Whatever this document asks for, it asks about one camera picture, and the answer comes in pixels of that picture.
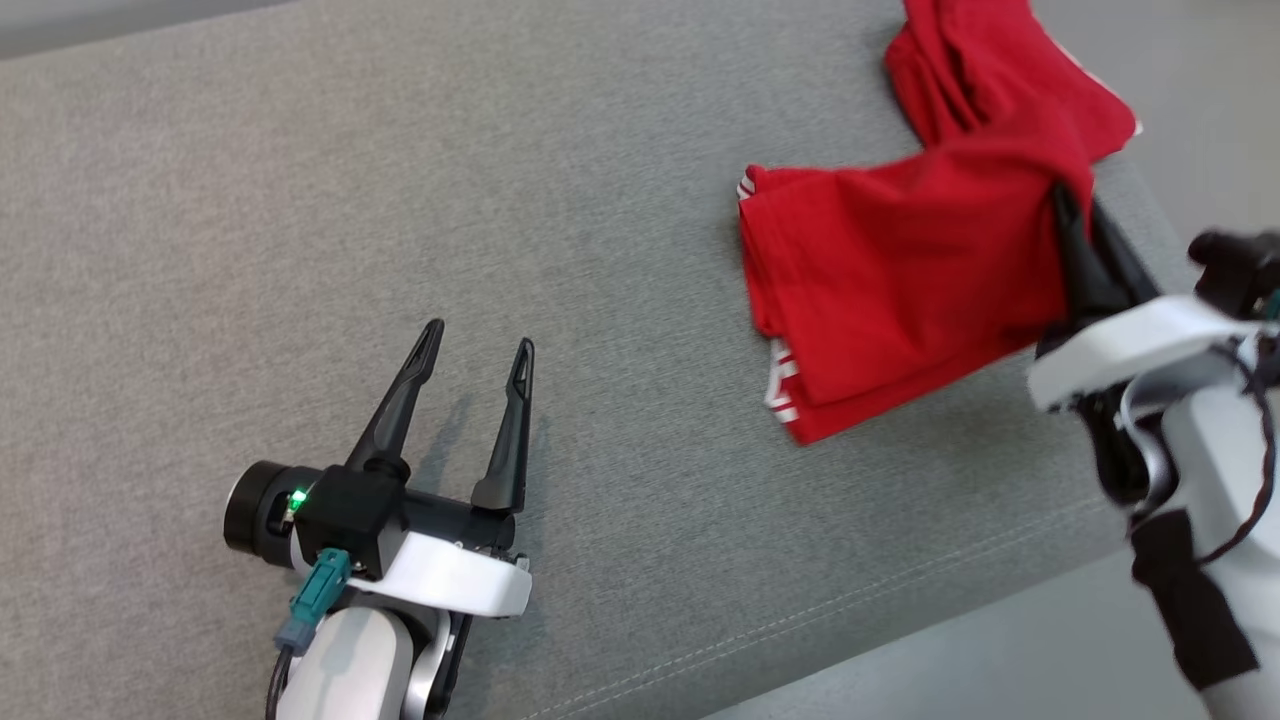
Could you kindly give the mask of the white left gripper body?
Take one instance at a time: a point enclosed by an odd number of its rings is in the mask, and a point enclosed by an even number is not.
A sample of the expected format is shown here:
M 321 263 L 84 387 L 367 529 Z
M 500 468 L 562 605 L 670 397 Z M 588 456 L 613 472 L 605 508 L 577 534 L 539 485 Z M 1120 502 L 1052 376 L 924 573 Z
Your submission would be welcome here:
M 314 498 L 323 470 L 260 461 L 237 480 L 227 498 L 223 538 L 242 553 L 306 577 L 310 562 L 285 514 Z M 353 571 L 347 589 L 410 606 L 476 618 L 524 614 L 532 575 L 511 553 L 515 515 L 474 509 L 407 489 L 408 534 L 385 574 L 370 580 Z

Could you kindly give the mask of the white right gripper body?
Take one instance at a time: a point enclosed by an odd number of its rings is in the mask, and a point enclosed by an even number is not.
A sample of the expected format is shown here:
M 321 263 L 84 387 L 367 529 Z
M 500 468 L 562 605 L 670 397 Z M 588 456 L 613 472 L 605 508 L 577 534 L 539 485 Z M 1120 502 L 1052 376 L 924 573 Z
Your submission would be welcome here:
M 1161 296 L 1103 319 L 1037 359 L 1028 372 L 1030 401 L 1042 413 L 1172 365 L 1235 337 L 1271 331 L 1271 320 L 1242 320 L 1197 296 Z

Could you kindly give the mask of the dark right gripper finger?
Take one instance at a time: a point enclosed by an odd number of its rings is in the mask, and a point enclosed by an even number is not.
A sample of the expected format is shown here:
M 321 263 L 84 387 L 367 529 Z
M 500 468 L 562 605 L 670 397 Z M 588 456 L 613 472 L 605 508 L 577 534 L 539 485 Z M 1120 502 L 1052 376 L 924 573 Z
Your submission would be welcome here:
M 1132 306 L 1161 295 L 1161 288 L 1147 272 L 1128 234 L 1100 200 L 1092 201 L 1089 232 L 1094 255 L 1101 260 L 1111 283 L 1123 291 Z
M 1057 333 L 1078 333 L 1111 311 L 1111 282 L 1092 247 L 1088 208 L 1065 184 L 1053 187 L 1051 202 L 1065 301 Z

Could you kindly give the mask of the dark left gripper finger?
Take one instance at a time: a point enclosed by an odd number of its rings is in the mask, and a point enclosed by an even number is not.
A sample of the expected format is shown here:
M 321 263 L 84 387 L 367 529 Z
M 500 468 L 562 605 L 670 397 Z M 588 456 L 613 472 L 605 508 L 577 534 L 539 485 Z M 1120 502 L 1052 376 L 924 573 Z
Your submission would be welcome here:
M 346 469 L 362 474 L 408 480 L 411 470 L 401 456 L 422 386 L 431 378 L 445 322 L 426 323 L 396 373 L 378 409 L 346 460 Z
M 522 512 L 527 483 L 535 345 L 522 338 L 504 386 L 506 407 L 485 474 L 470 503 L 490 512 Z

